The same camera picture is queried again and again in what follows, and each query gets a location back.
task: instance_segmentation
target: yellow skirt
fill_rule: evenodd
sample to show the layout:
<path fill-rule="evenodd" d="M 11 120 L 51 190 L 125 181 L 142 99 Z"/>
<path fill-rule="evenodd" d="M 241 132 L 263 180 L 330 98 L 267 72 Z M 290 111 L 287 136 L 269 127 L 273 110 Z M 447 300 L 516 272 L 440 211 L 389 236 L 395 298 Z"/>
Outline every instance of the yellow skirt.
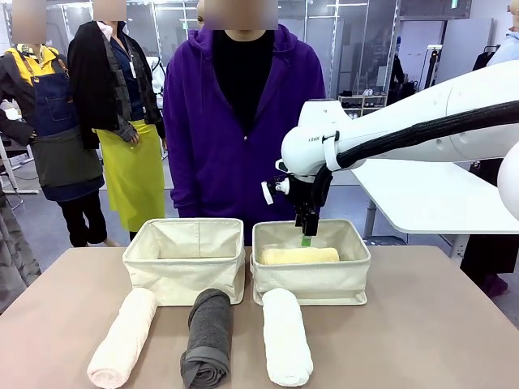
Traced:
<path fill-rule="evenodd" d="M 107 130 L 94 132 L 101 141 L 110 208 L 125 230 L 137 232 L 146 221 L 165 217 L 164 171 L 155 125 L 144 120 L 131 125 L 139 133 L 137 146 Z"/>

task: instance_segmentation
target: rolled towel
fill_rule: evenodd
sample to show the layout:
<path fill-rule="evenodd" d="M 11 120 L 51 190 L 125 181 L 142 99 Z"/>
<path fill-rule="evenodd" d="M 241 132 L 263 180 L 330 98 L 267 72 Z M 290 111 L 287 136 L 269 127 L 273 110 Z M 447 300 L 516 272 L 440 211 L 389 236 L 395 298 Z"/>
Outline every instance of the rolled towel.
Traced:
<path fill-rule="evenodd" d="M 336 249 L 317 249 L 304 247 L 300 249 L 266 249 L 263 252 L 263 265 L 286 265 L 292 263 L 323 263 L 339 262 Z"/>
<path fill-rule="evenodd" d="M 282 387 L 306 384 L 314 364 L 298 299 L 285 289 L 266 292 L 263 315 L 268 377 Z"/>
<path fill-rule="evenodd" d="M 186 389 L 218 387 L 230 372 L 232 316 L 229 296 L 218 289 L 202 292 L 189 313 L 187 350 L 180 358 Z"/>
<path fill-rule="evenodd" d="M 88 365 L 87 374 L 94 385 L 116 389 L 126 383 L 148 338 L 156 310 L 153 292 L 136 288 L 128 294 Z"/>

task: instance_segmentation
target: purple shoe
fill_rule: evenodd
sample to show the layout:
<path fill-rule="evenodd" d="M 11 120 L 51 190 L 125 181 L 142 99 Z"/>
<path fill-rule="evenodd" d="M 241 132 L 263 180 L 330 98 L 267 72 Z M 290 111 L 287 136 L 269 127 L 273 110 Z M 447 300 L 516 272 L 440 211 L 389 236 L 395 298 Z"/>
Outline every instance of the purple shoe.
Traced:
<path fill-rule="evenodd" d="M 482 290 L 488 298 L 499 297 L 508 291 L 508 284 L 496 274 L 491 274 L 485 279 Z"/>

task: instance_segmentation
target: white rolled towel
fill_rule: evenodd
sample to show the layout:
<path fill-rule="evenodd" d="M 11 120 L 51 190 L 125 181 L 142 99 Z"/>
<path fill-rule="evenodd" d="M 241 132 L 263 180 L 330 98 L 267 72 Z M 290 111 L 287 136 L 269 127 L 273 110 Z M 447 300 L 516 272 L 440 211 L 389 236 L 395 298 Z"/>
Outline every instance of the white rolled towel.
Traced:
<path fill-rule="evenodd" d="M 314 364 L 298 299 L 285 289 L 266 292 L 263 315 L 268 377 L 282 387 L 306 384 Z"/>
<path fill-rule="evenodd" d="M 116 389 L 126 383 L 148 338 L 156 310 L 153 292 L 135 288 L 128 294 L 88 365 L 87 374 L 94 385 Z"/>

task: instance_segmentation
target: beige fabric basket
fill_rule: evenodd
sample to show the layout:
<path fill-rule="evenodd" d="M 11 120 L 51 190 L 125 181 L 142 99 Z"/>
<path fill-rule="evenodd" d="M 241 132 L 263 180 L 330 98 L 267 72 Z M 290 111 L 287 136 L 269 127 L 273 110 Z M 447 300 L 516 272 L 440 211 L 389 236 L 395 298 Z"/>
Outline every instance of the beige fabric basket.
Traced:
<path fill-rule="evenodd" d="M 243 222 L 235 219 L 150 220 L 122 257 L 133 287 L 154 292 L 159 306 L 192 306 L 209 288 L 239 304 L 244 259 Z"/>
<path fill-rule="evenodd" d="M 251 272 L 254 301 L 262 304 L 264 293 L 288 289 L 303 306 L 358 306 L 366 304 L 367 271 L 371 254 L 348 220 L 322 220 L 312 246 L 333 247 L 338 263 L 302 263 L 265 266 L 259 261 L 268 248 L 301 247 L 301 228 L 294 222 L 261 223 L 254 226 Z"/>

